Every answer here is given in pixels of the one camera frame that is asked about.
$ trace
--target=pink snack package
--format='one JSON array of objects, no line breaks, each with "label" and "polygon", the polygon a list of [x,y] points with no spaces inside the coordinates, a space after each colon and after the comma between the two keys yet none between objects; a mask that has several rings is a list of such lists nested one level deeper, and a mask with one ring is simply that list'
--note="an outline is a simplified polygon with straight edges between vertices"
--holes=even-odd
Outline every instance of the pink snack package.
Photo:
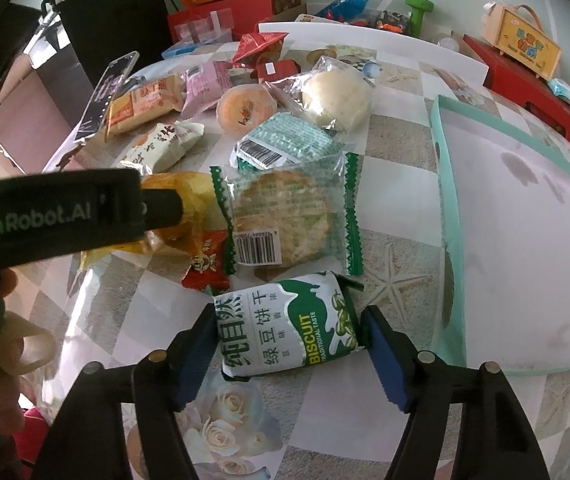
[{"label": "pink snack package", "polygon": [[187,97],[180,113],[182,119],[189,119],[217,104],[233,86],[229,77],[231,67],[226,61],[207,61],[184,73]]}]

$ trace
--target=green patterned package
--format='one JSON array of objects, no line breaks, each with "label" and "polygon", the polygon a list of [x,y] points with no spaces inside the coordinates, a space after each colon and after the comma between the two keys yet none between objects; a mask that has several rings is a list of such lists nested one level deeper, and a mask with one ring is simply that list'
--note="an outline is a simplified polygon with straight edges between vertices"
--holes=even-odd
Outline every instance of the green patterned package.
[{"label": "green patterned package", "polygon": [[356,190],[362,157],[340,153],[265,171],[211,168],[236,263],[293,267],[335,256],[362,274]]},{"label": "green patterned package", "polygon": [[343,147],[327,131],[281,112],[245,135],[236,144],[230,163],[241,170],[268,170],[335,155]]},{"label": "green patterned package", "polygon": [[361,349],[348,288],[362,291],[357,282],[318,272],[215,297],[223,372],[250,377]]}]

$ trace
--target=tablecloth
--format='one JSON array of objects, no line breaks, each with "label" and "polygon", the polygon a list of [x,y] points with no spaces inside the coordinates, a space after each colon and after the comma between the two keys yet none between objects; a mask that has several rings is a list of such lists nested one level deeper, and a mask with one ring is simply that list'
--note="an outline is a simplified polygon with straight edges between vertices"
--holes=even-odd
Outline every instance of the tablecloth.
[{"label": "tablecloth", "polygon": [[[144,73],[152,79],[207,59],[229,60],[236,46],[206,46]],[[306,69],[313,62],[309,52],[327,46],[286,41],[282,57]],[[541,139],[549,137],[550,129],[501,96],[482,87],[460,88],[447,74],[417,60],[334,48],[376,58],[382,66],[373,113],[348,139],[353,151],[364,156],[356,210],[365,269],[357,279],[365,290],[353,294],[354,302],[359,312],[376,304],[394,329],[407,333],[419,349],[430,348],[438,338],[447,286],[429,120],[434,98],[444,94],[466,100]],[[197,120],[206,124],[206,133],[174,171],[209,171],[211,165],[228,160],[234,140],[222,134],[215,115],[206,112]],[[85,167],[108,166],[132,138],[123,136],[106,149],[90,142],[76,161]],[[181,286],[186,268],[171,259],[117,251],[79,274],[78,265],[75,254],[19,267],[18,288],[8,298],[9,309],[51,330],[60,343],[52,364],[30,377],[49,420],[88,361],[107,367],[137,362],[190,328],[209,301],[205,294]],[[340,265],[325,258],[281,275],[259,275],[273,279],[327,269],[340,271]],[[233,288],[263,282],[249,269],[232,277]],[[198,398],[178,417],[183,433],[195,430],[187,443],[194,461],[206,464],[198,468],[201,478],[231,479],[249,472],[255,472],[254,478],[384,478],[407,416],[387,402],[366,352],[231,386],[220,378],[219,366],[217,356]],[[570,480],[570,372],[510,377],[510,383],[534,428],[551,478]],[[247,431],[236,431],[238,440],[229,445],[228,456],[212,456],[202,445],[202,427],[212,416],[239,415],[224,409],[229,394],[242,401],[239,409],[244,410],[240,415]],[[133,407],[124,405],[123,414],[127,436],[132,428],[136,431]],[[460,405],[452,406],[439,479],[449,478],[460,415]],[[140,456],[133,455],[134,477],[144,476]]]}]

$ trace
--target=green toy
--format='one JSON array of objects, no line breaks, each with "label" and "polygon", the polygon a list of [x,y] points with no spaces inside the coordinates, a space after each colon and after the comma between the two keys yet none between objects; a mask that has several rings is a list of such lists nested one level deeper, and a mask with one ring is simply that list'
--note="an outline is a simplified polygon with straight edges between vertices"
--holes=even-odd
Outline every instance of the green toy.
[{"label": "green toy", "polygon": [[409,18],[409,35],[412,38],[419,38],[420,29],[422,28],[422,17],[425,12],[434,10],[434,4],[429,0],[405,0],[405,3],[412,8]]}]

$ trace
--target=yellow plastic bag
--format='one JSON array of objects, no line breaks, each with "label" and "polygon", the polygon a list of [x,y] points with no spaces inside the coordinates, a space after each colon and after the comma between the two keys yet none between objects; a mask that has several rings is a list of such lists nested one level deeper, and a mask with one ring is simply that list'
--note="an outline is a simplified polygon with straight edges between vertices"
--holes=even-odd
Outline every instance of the yellow plastic bag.
[{"label": "yellow plastic bag", "polygon": [[85,270],[113,251],[133,254],[153,254],[158,251],[170,254],[195,254],[197,243],[204,231],[209,212],[216,207],[216,195],[208,173],[183,171],[158,173],[143,178],[143,189],[174,189],[182,200],[182,219],[178,225],[149,231],[142,240],[129,244],[112,245],[83,251],[80,270]]}]

